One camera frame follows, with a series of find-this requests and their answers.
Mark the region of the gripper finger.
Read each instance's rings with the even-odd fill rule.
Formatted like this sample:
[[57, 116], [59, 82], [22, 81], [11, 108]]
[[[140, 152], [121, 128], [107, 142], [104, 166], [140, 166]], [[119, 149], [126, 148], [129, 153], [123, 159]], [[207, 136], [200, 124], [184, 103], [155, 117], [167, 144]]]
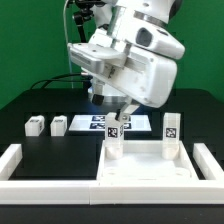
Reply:
[[126, 102], [125, 105], [118, 109], [115, 119], [117, 121], [126, 121], [129, 116], [139, 108], [140, 104], [136, 102]]

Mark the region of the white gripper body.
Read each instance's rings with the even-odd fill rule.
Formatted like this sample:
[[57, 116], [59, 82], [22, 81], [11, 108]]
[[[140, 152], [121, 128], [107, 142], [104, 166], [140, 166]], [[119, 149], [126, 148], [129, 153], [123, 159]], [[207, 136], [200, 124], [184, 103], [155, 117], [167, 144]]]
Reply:
[[87, 43], [68, 45], [71, 61], [139, 103], [158, 108], [171, 92], [184, 46], [165, 29], [140, 19], [111, 31], [96, 30]]

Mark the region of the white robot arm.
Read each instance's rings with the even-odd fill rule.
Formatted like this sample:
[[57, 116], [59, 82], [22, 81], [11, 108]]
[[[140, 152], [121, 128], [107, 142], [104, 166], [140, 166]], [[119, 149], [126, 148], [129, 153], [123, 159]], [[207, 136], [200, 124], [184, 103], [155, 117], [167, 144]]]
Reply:
[[106, 31], [97, 29], [87, 43], [70, 43], [70, 60], [95, 79], [94, 94], [107, 84], [128, 97], [116, 119], [141, 104], [159, 108], [171, 92], [176, 61], [184, 46], [164, 26], [179, 0], [105, 0], [114, 7]]

